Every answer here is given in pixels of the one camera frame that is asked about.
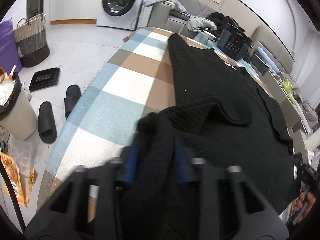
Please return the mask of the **black knit sweater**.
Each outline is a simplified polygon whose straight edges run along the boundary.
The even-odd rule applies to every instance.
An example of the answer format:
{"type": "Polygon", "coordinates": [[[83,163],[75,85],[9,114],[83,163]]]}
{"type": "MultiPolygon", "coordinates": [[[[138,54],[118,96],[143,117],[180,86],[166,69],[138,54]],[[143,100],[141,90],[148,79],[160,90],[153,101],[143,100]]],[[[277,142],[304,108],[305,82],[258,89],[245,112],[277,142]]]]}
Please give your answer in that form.
{"type": "Polygon", "coordinates": [[[176,109],[199,111],[193,121],[194,132],[172,129],[168,139],[173,145],[159,152],[156,139],[148,137],[147,119],[141,118],[135,137],[140,140],[135,181],[116,193],[121,239],[286,239],[288,231],[278,211],[255,186],[238,163],[219,167],[206,150],[220,152],[222,147],[209,139],[219,131],[252,135],[252,119],[267,125],[267,136],[274,141],[270,150],[292,154],[290,136],[284,139],[270,127],[271,117],[262,103],[253,99],[246,109],[211,98],[199,106],[189,104],[202,91],[210,94],[219,87],[212,82],[211,56],[187,45],[180,35],[168,39],[176,109]],[[194,152],[197,181],[180,183],[176,171],[174,136],[194,152]]]}

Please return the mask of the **checkered tablecloth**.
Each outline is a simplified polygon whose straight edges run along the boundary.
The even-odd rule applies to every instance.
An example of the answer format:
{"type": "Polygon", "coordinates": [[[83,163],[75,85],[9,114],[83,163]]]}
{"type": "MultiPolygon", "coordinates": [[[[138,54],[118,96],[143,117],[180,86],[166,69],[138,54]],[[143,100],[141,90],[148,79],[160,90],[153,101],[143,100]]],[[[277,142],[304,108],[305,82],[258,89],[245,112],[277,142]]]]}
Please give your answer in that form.
{"type": "MultiPolygon", "coordinates": [[[[42,207],[63,181],[79,165],[97,167],[118,156],[131,144],[138,121],[147,119],[147,136],[156,139],[160,153],[173,145],[168,136],[172,129],[194,132],[193,121],[199,111],[184,108],[175,114],[174,76],[167,41],[170,32],[158,28],[140,29],[104,64],[67,118],[41,181],[38,207],[42,207]]],[[[279,104],[259,84],[253,67],[244,62],[229,63],[217,49],[206,49],[191,38],[187,45],[211,56],[212,82],[219,91],[202,91],[189,101],[199,106],[204,99],[215,98],[246,109],[253,99],[271,117],[270,127],[288,138],[285,118],[279,104]]],[[[219,131],[209,139],[222,147],[220,152],[206,150],[205,155],[217,166],[238,163],[255,186],[278,211],[283,211],[299,191],[292,154],[270,150],[274,143],[268,126],[252,119],[252,135],[219,131]]]]}

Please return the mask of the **black slipper near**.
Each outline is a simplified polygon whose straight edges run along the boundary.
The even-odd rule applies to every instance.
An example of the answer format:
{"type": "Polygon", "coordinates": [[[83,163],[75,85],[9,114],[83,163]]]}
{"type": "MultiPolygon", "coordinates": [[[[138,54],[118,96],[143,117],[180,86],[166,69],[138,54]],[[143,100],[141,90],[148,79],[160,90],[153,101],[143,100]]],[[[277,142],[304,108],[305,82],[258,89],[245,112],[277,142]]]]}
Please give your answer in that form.
{"type": "Polygon", "coordinates": [[[38,116],[38,132],[40,139],[47,144],[52,144],[57,137],[52,104],[49,101],[41,103],[38,116]]]}

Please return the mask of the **black slipper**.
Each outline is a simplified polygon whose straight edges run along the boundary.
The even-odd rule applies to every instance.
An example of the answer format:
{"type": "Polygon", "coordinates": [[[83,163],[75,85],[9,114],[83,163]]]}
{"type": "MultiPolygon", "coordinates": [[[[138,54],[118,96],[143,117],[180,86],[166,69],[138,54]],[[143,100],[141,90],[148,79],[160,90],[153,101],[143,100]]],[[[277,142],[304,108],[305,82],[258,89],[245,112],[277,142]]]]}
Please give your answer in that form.
{"type": "Polygon", "coordinates": [[[78,85],[70,85],[66,90],[65,103],[65,118],[67,119],[81,97],[81,90],[78,85]]]}
{"type": "Polygon", "coordinates": [[[57,137],[52,104],[49,101],[41,103],[38,116],[38,132],[40,139],[47,144],[52,144],[57,137]]]}

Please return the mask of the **black slipper far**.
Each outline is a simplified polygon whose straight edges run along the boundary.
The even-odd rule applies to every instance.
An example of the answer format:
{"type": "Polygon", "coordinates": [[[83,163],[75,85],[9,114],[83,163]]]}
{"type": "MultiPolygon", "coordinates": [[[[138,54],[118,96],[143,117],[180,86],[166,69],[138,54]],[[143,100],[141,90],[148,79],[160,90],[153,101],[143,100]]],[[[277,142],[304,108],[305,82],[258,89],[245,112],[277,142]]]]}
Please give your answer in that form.
{"type": "Polygon", "coordinates": [[[81,97],[81,90],[78,85],[70,85],[66,90],[65,103],[65,118],[67,119],[81,97]]]}

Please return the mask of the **green toy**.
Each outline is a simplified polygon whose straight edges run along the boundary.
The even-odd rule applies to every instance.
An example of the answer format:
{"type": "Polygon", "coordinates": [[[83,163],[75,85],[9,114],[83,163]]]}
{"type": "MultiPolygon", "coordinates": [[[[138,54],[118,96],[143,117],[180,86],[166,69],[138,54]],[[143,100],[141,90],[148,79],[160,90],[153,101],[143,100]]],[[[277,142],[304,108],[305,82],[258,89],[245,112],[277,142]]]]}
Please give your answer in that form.
{"type": "Polygon", "coordinates": [[[285,77],[282,81],[282,87],[284,88],[289,100],[291,102],[294,101],[294,97],[293,97],[293,94],[292,94],[292,90],[293,90],[293,86],[291,84],[291,82],[288,80],[287,77],[285,77]]]}

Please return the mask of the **orange snack bag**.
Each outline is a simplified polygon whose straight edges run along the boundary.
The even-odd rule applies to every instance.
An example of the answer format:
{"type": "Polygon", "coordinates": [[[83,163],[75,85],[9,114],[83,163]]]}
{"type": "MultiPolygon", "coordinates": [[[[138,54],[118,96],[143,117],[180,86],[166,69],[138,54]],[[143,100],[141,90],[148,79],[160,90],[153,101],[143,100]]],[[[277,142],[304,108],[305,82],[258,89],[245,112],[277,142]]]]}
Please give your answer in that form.
{"type": "Polygon", "coordinates": [[[27,192],[27,195],[24,196],[19,169],[18,169],[18,166],[17,166],[14,158],[1,152],[1,162],[5,168],[5,171],[6,171],[8,177],[9,177],[9,180],[12,184],[12,187],[14,189],[18,203],[24,207],[27,207],[27,204],[29,202],[30,195],[32,193],[32,189],[33,189],[33,186],[34,186],[35,180],[36,180],[35,169],[33,168],[29,172],[28,192],[27,192]]]}

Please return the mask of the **beige trash bin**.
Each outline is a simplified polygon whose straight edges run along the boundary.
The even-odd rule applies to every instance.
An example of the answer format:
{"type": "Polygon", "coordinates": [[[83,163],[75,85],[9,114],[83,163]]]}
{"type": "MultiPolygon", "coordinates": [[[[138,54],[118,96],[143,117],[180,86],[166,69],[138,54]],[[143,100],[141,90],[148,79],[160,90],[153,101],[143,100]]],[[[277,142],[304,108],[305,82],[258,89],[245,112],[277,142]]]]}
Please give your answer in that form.
{"type": "Polygon", "coordinates": [[[17,73],[1,82],[1,126],[18,140],[27,140],[37,129],[37,116],[22,90],[17,73]]]}

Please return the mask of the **black electric pressure cooker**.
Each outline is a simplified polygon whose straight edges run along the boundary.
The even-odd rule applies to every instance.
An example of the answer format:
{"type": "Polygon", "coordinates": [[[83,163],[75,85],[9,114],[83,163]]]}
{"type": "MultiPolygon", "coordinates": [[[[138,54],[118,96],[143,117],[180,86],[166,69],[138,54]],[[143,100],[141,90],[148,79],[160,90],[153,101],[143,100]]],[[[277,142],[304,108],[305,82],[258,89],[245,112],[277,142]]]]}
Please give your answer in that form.
{"type": "Polygon", "coordinates": [[[223,28],[217,47],[228,57],[239,61],[247,54],[252,40],[239,28],[227,23],[223,28]]]}

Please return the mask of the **grey sofa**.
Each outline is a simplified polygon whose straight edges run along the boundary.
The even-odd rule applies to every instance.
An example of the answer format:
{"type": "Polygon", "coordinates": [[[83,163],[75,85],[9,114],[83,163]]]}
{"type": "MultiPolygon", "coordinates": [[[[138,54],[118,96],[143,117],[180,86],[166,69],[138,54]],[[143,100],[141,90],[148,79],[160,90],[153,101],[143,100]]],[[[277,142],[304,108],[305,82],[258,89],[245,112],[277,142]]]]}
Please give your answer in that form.
{"type": "Polygon", "coordinates": [[[219,7],[215,0],[178,1],[187,12],[171,9],[170,5],[165,3],[156,3],[152,5],[148,27],[157,27],[193,38],[201,27],[211,25],[206,17],[218,11],[219,7]]]}

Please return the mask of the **white washing machine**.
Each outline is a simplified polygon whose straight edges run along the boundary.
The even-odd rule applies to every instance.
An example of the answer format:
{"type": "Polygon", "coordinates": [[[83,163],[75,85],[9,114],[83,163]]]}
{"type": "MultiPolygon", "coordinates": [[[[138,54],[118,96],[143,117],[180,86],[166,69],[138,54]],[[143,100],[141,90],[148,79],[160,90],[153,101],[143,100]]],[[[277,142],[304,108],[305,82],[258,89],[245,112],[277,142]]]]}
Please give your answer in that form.
{"type": "Polygon", "coordinates": [[[101,0],[97,26],[136,30],[142,3],[143,0],[101,0]]]}

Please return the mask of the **purple bag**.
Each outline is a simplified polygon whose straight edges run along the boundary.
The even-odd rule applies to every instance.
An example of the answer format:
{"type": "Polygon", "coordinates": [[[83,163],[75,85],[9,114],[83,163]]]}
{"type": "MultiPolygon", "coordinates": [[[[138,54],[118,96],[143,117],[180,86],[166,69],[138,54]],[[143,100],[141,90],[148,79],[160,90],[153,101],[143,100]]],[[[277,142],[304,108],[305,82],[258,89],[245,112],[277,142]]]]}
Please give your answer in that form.
{"type": "Polygon", "coordinates": [[[1,22],[0,64],[7,73],[10,73],[13,66],[16,66],[15,73],[22,70],[22,64],[15,42],[12,20],[1,22]]]}

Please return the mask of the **woven laundry basket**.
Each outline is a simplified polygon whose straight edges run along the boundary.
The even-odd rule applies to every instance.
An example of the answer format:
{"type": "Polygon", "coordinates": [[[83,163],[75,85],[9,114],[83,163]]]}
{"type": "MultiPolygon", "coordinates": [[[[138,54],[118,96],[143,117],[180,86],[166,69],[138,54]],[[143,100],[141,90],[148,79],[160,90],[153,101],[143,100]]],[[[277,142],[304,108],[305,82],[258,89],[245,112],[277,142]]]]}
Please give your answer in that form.
{"type": "Polygon", "coordinates": [[[43,62],[50,54],[46,35],[46,14],[34,11],[22,18],[14,29],[14,38],[22,67],[30,68],[43,62]]]}

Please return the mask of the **white kitchen cabinets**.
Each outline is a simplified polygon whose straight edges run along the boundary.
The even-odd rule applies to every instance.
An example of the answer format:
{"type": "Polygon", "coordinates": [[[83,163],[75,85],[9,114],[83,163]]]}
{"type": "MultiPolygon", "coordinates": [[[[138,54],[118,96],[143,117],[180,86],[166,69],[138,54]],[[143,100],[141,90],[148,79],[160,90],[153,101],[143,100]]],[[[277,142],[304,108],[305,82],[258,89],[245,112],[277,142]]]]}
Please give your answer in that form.
{"type": "Polygon", "coordinates": [[[50,0],[51,24],[97,22],[101,0],[50,0]]]}

